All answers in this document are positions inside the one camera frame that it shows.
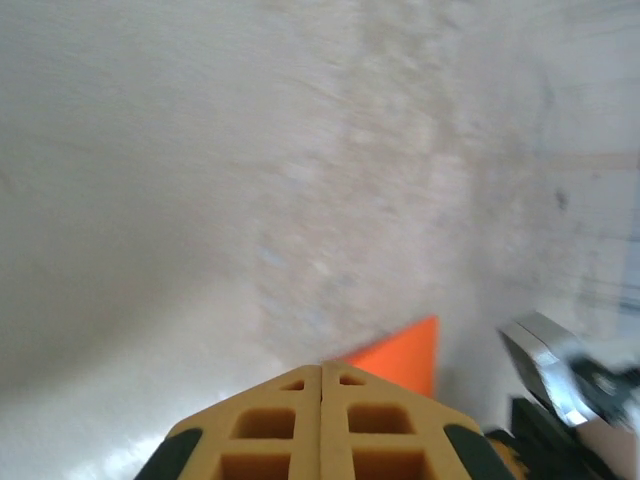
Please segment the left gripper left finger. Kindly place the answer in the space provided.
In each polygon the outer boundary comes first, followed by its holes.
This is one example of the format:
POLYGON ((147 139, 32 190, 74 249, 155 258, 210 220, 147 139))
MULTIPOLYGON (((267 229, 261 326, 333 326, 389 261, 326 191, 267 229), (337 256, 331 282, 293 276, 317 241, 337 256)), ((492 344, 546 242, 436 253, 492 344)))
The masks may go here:
POLYGON ((319 480, 321 367, 303 366, 174 425, 134 480, 319 480))

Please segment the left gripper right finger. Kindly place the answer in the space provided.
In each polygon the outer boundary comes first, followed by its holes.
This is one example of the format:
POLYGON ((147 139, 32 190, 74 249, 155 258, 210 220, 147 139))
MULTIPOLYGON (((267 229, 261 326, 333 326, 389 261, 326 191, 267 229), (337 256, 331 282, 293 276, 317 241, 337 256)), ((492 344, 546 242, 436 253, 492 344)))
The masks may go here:
POLYGON ((321 480, 505 480, 465 414, 348 364, 322 364, 321 480))

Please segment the orange paper sheet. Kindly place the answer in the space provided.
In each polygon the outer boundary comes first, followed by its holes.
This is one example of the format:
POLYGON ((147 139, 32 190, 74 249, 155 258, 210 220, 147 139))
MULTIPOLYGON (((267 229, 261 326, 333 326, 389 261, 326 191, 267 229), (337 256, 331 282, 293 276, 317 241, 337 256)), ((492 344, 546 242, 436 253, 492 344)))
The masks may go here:
POLYGON ((409 391, 435 392, 440 322, 429 316, 347 354, 343 360, 409 391))

